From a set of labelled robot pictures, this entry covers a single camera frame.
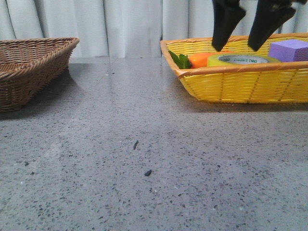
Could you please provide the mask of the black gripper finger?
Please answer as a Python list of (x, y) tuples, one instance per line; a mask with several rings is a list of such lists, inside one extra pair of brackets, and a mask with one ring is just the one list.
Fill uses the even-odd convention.
[(239, 0), (212, 0), (214, 28), (212, 46), (221, 51), (228, 42), (238, 23), (245, 17), (246, 10)]
[(258, 51), (279, 27), (294, 16), (295, 12), (291, 0), (259, 0), (248, 46)]

